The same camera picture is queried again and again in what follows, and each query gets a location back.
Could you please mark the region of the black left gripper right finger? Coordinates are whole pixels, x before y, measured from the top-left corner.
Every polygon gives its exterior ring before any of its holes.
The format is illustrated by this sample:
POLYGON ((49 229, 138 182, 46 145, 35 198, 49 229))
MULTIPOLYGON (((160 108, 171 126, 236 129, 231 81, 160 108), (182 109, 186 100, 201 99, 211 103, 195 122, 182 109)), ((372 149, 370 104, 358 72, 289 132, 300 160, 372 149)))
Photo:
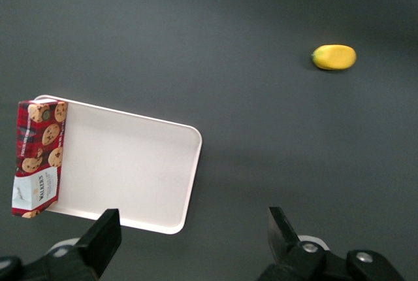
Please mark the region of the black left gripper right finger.
POLYGON ((268 211, 268 243, 274 263, 258 280, 403 280, 383 255, 371 250, 333 254, 323 240, 298 235, 280 207, 268 211))

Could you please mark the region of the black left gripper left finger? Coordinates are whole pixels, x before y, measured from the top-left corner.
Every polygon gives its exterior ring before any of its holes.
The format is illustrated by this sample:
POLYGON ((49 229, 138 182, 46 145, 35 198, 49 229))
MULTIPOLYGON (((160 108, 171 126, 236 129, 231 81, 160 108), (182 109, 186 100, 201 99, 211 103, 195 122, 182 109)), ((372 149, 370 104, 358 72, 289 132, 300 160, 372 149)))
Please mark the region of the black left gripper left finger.
POLYGON ((3 256, 1 280, 99 280, 120 244, 120 212, 107 209, 80 238, 56 243, 32 263, 3 256))

